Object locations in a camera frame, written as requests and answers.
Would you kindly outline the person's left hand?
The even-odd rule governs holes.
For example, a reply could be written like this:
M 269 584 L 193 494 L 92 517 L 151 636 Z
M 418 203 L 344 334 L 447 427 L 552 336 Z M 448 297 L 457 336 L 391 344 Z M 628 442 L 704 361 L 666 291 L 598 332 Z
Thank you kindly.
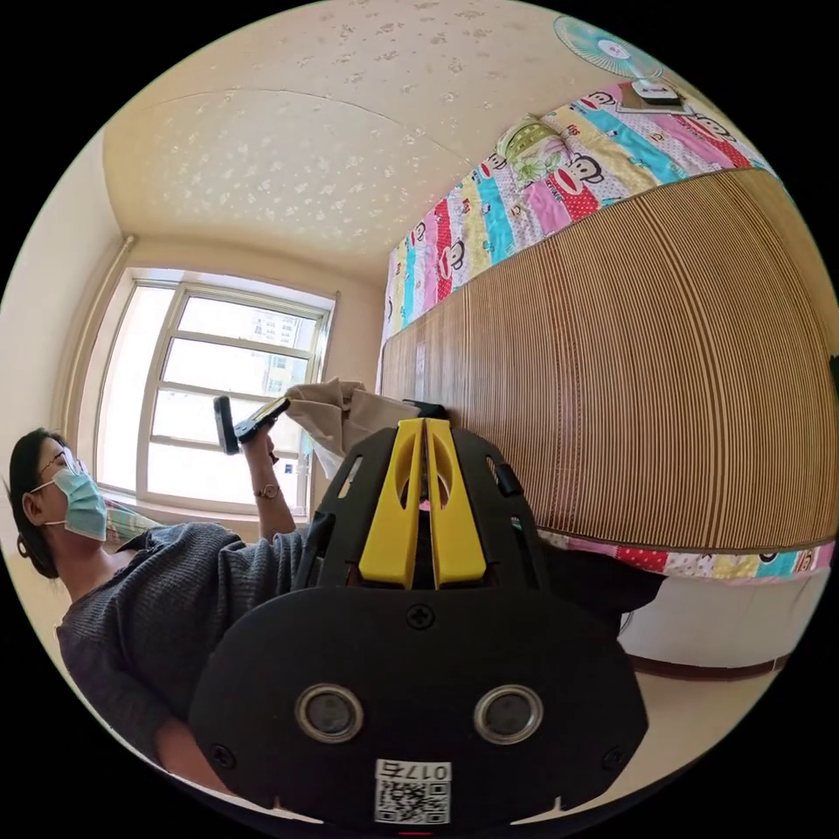
M 263 496 L 267 487 L 277 487 L 274 472 L 274 444 L 270 433 L 262 428 L 242 447 L 255 496 Z

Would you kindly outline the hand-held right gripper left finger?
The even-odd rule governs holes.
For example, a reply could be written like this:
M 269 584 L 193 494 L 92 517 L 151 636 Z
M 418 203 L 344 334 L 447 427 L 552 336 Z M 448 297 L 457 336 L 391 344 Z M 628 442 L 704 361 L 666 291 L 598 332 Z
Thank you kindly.
M 366 584 L 413 584 L 423 473 L 423 419 L 407 419 L 395 436 L 358 569 Z

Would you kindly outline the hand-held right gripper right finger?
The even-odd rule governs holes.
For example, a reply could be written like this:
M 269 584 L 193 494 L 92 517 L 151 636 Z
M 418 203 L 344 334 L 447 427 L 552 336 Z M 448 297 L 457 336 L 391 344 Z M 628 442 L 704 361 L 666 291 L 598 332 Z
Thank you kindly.
M 487 570 L 450 423 L 427 419 L 426 476 L 434 584 L 482 583 Z

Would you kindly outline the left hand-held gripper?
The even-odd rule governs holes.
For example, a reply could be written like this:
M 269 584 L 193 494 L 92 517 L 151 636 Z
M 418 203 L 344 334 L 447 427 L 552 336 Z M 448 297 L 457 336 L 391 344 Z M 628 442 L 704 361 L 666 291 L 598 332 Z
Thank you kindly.
M 280 397 L 261 406 L 233 427 L 235 439 L 246 444 L 264 427 L 272 427 L 276 420 L 290 407 L 290 400 Z

